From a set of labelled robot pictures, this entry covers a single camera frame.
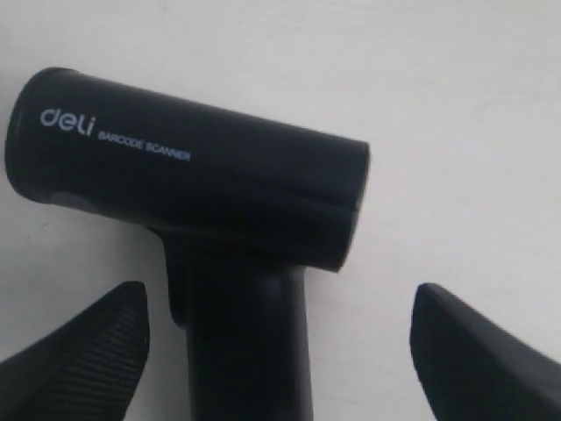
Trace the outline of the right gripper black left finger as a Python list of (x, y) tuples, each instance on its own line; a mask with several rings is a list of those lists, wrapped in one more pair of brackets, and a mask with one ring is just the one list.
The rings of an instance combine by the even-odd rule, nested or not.
[(3, 420), (122, 420), (147, 362), (147, 294), (123, 282), (1, 363)]

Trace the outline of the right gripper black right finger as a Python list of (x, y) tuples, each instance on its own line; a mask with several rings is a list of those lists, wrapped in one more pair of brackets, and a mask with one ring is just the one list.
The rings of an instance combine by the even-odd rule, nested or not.
[(437, 420), (558, 420), (560, 364), (435, 283), (417, 287), (409, 347)]

